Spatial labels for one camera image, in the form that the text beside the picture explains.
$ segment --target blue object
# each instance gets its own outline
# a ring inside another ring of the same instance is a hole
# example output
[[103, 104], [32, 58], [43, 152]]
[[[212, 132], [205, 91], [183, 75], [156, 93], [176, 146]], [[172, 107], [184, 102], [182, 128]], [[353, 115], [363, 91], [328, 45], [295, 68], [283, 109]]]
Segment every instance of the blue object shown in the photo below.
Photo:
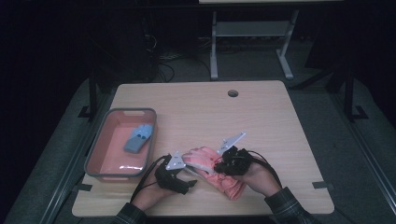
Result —
[[128, 141], [124, 146], [124, 150], [127, 152], [138, 153], [140, 148], [146, 143], [151, 137], [152, 126], [149, 124], [139, 125], [138, 128], [134, 129], [129, 137]]

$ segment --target person's right hand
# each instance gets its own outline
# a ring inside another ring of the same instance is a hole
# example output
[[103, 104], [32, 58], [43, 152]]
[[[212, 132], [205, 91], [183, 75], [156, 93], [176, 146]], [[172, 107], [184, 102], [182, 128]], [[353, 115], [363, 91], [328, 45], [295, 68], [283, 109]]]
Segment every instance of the person's right hand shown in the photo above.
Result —
[[256, 162], [250, 164], [248, 171], [244, 175], [233, 175], [233, 178], [245, 182], [251, 189], [263, 194], [265, 197], [270, 197], [282, 189], [271, 172]]
[[143, 187], [131, 201], [131, 204], [138, 207], [140, 210], [145, 212], [150, 207], [154, 206], [160, 200], [176, 193], [170, 189], [162, 189], [155, 177], [155, 171], [158, 166], [148, 175], [148, 179], [145, 181], [145, 186]]

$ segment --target person's left hand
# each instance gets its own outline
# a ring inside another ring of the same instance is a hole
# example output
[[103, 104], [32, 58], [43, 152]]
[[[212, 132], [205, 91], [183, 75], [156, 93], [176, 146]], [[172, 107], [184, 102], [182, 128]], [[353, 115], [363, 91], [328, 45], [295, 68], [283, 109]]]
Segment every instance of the person's left hand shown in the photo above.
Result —
[[147, 187], [142, 188], [131, 202], [131, 204], [138, 207], [142, 211], [146, 211], [167, 196], [177, 194], [170, 189], [160, 188], [160, 186], [157, 184], [157, 178], [155, 178], [154, 175], [157, 168], [158, 166], [151, 171], [148, 178], [146, 179], [143, 186]]

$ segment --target wire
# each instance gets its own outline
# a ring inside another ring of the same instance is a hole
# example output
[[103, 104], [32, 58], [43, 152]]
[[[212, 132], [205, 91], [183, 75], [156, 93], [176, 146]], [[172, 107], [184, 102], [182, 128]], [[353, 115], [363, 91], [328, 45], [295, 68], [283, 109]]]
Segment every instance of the wire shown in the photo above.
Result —
[[164, 63], [159, 63], [158, 65], [162, 65], [162, 66], [168, 67], [172, 71], [172, 76], [169, 79], [166, 79], [165, 73], [161, 69], [159, 69], [158, 72], [159, 72], [159, 76], [160, 76], [160, 79], [162, 80], [162, 82], [170, 82], [170, 81], [172, 81], [172, 79], [175, 77], [175, 69], [173, 67], [171, 67], [170, 65], [164, 64]]
[[174, 59], [181, 58], [181, 57], [183, 57], [182, 54], [173, 54], [170, 56], [160, 56], [160, 59], [161, 60], [174, 60]]
[[260, 155], [258, 152], [250, 151], [250, 150], [247, 150], [247, 152], [254, 153], [254, 154], [260, 156], [263, 160], [265, 160], [265, 162], [267, 162], [267, 160], [264, 158], [264, 156]]
[[210, 68], [206, 65], [206, 63], [204, 63], [203, 61], [194, 58], [195, 61], [197, 61], [198, 63], [201, 63], [204, 65], [204, 67], [206, 68], [207, 73], [210, 75]]
[[76, 224], [79, 224], [82, 221], [83, 217], [79, 219], [79, 221]]
[[149, 186], [151, 186], [151, 185], [155, 185], [155, 184], [157, 184], [158, 182], [157, 181], [155, 181], [154, 183], [151, 183], [151, 184], [147, 184], [145, 187], [142, 187], [142, 189], [144, 189], [144, 188], [146, 188], [146, 187], [149, 187]]
[[148, 52], [152, 53], [155, 50], [155, 48], [157, 47], [157, 43], [158, 43], [157, 38], [155, 38], [154, 35], [145, 35], [145, 37], [152, 38], [154, 40], [154, 44], [151, 47], [151, 49], [147, 49]]
[[246, 159], [246, 157], [232, 156], [233, 159]]
[[159, 159], [157, 159], [155, 162], [153, 162], [153, 163], [150, 165], [150, 167], [148, 168], [148, 170], [147, 170], [147, 171], [145, 172], [145, 174], [143, 175], [142, 179], [140, 179], [140, 182], [139, 182], [139, 184], [137, 185], [136, 189], [134, 190], [134, 194], [133, 194], [132, 197], [131, 197], [130, 203], [134, 200], [134, 198], [136, 197], [137, 193], [138, 193], [141, 189], [145, 188], [145, 187], [143, 187], [143, 184], [145, 183], [146, 179], [149, 177], [149, 174], [152, 172], [152, 170], [153, 170], [154, 167], [157, 165], [157, 163], [158, 163], [160, 160], [165, 159], [166, 157], [167, 157], [167, 156], [161, 156]]
[[205, 38], [205, 43], [198, 46], [198, 49], [205, 49], [205, 48], [209, 47], [211, 43], [212, 43], [211, 38], [209, 38], [209, 37]]

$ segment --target pink cloth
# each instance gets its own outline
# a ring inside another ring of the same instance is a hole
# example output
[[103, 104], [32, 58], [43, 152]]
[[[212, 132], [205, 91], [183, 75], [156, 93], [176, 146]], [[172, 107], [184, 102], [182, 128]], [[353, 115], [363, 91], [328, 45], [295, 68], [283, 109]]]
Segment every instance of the pink cloth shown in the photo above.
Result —
[[209, 184], [225, 193], [230, 200], [237, 200], [246, 187], [245, 183], [229, 175], [215, 172], [215, 164], [221, 156], [209, 147], [191, 149], [190, 152], [182, 155], [182, 159], [184, 163], [194, 167], [195, 172], [205, 178]]

